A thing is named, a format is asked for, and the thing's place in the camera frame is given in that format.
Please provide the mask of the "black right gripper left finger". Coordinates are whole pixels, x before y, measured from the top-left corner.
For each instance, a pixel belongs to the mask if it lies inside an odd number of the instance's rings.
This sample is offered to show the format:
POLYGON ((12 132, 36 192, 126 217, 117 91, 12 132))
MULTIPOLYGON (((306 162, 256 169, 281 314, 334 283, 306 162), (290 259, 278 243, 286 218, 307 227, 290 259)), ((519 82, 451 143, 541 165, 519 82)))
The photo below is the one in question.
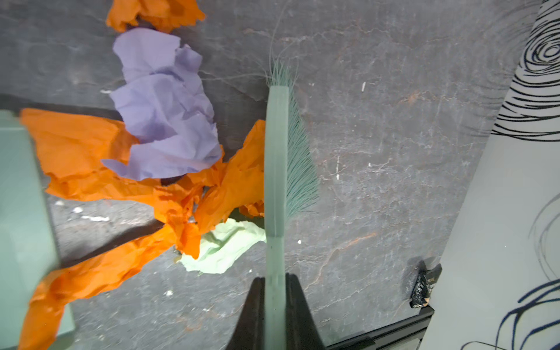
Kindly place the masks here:
POLYGON ((226 350, 264 349, 265 279, 255 278, 226 350))

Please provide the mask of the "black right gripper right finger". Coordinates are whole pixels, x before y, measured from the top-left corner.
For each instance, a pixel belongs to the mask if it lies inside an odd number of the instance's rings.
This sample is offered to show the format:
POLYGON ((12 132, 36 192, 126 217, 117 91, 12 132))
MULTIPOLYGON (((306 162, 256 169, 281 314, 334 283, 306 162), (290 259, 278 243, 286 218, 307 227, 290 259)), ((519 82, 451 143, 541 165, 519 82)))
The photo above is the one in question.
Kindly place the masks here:
POLYGON ((288 350, 325 350, 299 278, 286 275, 286 335, 288 350))

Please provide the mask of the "green hand broom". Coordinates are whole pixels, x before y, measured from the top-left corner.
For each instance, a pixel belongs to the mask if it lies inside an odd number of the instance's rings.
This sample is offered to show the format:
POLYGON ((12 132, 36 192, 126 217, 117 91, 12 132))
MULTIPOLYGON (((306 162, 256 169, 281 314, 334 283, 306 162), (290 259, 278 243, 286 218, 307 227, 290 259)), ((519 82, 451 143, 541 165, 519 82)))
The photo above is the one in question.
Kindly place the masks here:
POLYGON ((319 179, 295 96, 295 81, 295 74, 285 62, 272 62, 264 153, 264 349, 287 348, 286 228, 293 217, 308 210, 319 197, 319 179))

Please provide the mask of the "green plastic dustpan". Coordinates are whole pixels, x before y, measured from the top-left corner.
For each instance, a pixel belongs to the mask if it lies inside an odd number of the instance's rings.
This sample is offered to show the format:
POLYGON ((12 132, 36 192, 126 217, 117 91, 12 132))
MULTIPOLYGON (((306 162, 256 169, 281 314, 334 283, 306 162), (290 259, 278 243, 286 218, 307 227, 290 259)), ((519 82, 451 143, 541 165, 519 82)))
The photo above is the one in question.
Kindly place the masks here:
POLYGON ((1 111, 1 348, 16 349, 29 301, 59 265, 31 137, 1 111))

